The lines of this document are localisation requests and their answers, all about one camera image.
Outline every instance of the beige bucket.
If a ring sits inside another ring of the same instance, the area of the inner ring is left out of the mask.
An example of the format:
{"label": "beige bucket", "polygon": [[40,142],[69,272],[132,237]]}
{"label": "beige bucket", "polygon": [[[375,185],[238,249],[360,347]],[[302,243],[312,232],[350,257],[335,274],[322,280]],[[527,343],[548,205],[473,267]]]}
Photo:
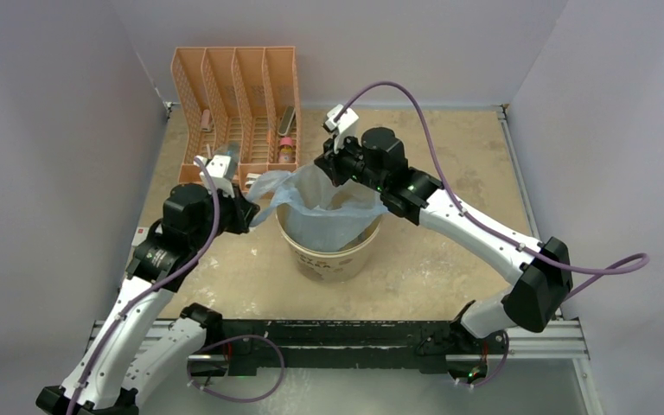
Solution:
{"label": "beige bucket", "polygon": [[286,234],[284,222],[288,211],[288,205],[277,207],[276,218],[281,228],[281,235],[289,243],[297,268],[305,277],[323,282],[347,281],[362,270],[373,251],[373,239],[378,235],[379,224],[383,219],[382,216],[375,219],[359,239],[350,242],[341,251],[317,252],[300,246]]}

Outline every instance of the blue translucent plastic bag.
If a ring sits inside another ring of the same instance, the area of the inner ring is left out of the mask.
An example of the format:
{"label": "blue translucent plastic bag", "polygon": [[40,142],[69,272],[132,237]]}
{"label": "blue translucent plastic bag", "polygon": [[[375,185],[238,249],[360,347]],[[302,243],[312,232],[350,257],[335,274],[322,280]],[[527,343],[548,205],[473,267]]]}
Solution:
{"label": "blue translucent plastic bag", "polygon": [[373,190],[353,181],[336,188],[314,164],[293,173],[264,173],[248,190],[246,199],[256,201],[271,191],[275,192],[271,205],[255,217],[251,227],[266,220],[276,207],[288,204],[286,234],[312,251],[340,251],[388,211]]}

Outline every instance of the small bottle with pink cap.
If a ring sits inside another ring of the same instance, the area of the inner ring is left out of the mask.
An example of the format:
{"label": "small bottle with pink cap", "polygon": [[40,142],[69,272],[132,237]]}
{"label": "small bottle with pink cap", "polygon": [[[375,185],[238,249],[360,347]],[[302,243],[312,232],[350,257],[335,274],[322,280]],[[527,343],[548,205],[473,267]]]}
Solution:
{"label": "small bottle with pink cap", "polygon": [[282,137],[278,143],[278,162],[294,163],[294,140],[291,137]]}

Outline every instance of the beige table surface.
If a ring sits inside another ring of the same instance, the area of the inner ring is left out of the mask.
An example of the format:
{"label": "beige table surface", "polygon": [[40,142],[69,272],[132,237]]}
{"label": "beige table surface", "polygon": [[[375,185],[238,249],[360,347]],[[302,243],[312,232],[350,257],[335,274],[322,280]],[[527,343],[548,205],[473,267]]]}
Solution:
{"label": "beige table surface", "polygon": [[[356,110],[358,133],[384,125],[405,144],[409,164],[436,175],[414,111]],[[327,138],[323,111],[303,112],[303,163]],[[466,202],[513,229],[530,234],[508,148],[495,112],[427,111],[444,173]],[[161,216],[176,185],[187,142],[181,109],[169,120],[164,143],[139,222]],[[453,241],[387,215],[373,255],[355,278],[325,284],[302,276],[271,216],[246,235],[221,235],[187,277],[161,317],[176,318],[192,302],[225,318],[269,319],[451,319],[471,299],[507,286],[479,258]]]}

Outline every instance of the wall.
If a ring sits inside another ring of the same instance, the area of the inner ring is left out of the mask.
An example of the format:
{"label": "wall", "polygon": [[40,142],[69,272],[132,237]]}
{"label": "wall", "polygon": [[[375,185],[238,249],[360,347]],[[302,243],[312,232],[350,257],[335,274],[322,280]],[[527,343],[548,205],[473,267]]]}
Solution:
{"label": "wall", "polygon": [[[297,46],[306,105],[397,80],[428,106],[510,102],[566,0],[113,0],[166,100],[178,46]],[[382,90],[362,104],[408,106]]]}
{"label": "wall", "polygon": [[107,312],[163,125],[110,3],[0,1],[0,413],[39,413]]}
{"label": "wall", "polygon": [[606,413],[664,413],[664,2],[570,0],[509,118],[543,236],[580,265],[651,254],[565,311]]}

